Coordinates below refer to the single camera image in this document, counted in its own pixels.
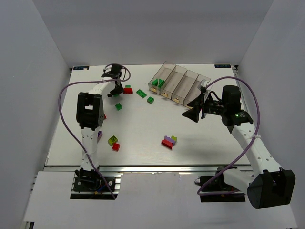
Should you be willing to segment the green 2x3 brick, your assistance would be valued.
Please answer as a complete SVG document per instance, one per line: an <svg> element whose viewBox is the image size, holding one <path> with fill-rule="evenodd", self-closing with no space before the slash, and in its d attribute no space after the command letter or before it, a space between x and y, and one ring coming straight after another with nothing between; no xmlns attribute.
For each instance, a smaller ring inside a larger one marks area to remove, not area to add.
<svg viewBox="0 0 305 229"><path fill-rule="evenodd" d="M137 90L136 93L141 97L141 98L145 98L147 96L147 94L142 91L141 89Z"/></svg>

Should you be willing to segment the green 2x2 brick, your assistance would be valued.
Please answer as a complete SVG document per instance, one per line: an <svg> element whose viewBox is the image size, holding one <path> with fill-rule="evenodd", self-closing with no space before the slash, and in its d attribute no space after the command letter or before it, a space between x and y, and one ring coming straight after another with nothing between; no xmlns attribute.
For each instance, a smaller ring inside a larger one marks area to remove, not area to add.
<svg viewBox="0 0 305 229"><path fill-rule="evenodd" d="M115 105L115 108L117 109L117 111L122 109L122 105L120 103Z"/></svg>
<svg viewBox="0 0 305 229"><path fill-rule="evenodd" d="M152 104L152 103L154 102L154 98L149 97L149 98L147 99L147 102L148 102L149 104Z"/></svg>

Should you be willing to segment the green long brick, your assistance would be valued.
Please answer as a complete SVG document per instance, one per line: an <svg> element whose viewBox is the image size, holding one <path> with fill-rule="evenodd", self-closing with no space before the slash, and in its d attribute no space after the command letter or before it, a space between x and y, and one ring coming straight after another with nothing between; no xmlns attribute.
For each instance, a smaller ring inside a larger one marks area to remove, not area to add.
<svg viewBox="0 0 305 229"><path fill-rule="evenodd" d="M162 88L163 84L164 84L164 81L159 81L158 87Z"/></svg>

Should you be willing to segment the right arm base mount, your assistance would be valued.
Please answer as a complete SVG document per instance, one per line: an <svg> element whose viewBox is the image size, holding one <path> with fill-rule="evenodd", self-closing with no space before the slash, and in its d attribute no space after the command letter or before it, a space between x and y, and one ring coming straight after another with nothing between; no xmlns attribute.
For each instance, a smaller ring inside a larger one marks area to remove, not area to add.
<svg viewBox="0 0 305 229"><path fill-rule="evenodd" d="M194 184L197 186L202 186L213 176L199 176ZM202 192L230 192L235 191L233 186L225 184L223 175L220 175L216 180L209 183ZM217 194L217 195L207 195L200 196L201 203L233 203L233 202L245 202L245 194L243 193L232 193L232 194Z"/></svg>

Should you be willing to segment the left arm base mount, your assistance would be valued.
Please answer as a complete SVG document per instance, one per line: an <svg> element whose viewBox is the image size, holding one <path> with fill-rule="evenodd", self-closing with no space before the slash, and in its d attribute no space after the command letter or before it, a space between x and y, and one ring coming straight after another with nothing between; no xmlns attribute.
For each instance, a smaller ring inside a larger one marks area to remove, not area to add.
<svg viewBox="0 0 305 229"><path fill-rule="evenodd" d="M74 171L70 199L115 200L119 187L118 176L105 176L103 179L94 169L80 168Z"/></svg>

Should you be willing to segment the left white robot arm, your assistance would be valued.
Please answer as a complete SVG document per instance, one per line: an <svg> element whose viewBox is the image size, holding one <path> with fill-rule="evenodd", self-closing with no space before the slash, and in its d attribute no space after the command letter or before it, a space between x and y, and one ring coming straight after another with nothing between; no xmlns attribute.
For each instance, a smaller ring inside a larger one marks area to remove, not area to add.
<svg viewBox="0 0 305 229"><path fill-rule="evenodd" d="M98 83L88 92L81 92L77 99L76 120L81 128L82 153L81 168L94 171L99 167L97 156L98 131L104 121L102 92L109 83Z"/></svg>

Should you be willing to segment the red brick with green top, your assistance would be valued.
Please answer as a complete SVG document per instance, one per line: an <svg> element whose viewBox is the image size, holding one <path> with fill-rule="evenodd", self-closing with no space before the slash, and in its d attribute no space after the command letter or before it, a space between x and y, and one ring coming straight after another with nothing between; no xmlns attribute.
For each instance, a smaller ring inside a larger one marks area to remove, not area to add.
<svg viewBox="0 0 305 229"><path fill-rule="evenodd" d="M130 85L127 85L127 86L124 87L123 93L124 94L133 94L133 89L131 88Z"/></svg>

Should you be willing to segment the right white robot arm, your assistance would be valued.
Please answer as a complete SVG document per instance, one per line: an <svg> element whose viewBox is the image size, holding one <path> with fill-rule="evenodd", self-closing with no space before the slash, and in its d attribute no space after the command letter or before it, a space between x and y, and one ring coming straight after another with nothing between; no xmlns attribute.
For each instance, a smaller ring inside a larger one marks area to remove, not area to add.
<svg viewBox="0 0 305 229"><path fill-rule="evenodd" d="M206 114L220 116L224 126L241 146L241 155L250 162L253 175L240 171L235 166L235 159L229 165L219 167L212 178L202 183L197 194L204 197L242 192L255 209L290 204L295 174L292 170L282 168L256 133L253 119L241 109L239 87L224 86L222 97L216 100L206 88L201 87L200 91L188 104L191 109L184 112L183 116L196 123L204 119Z"/></svg>

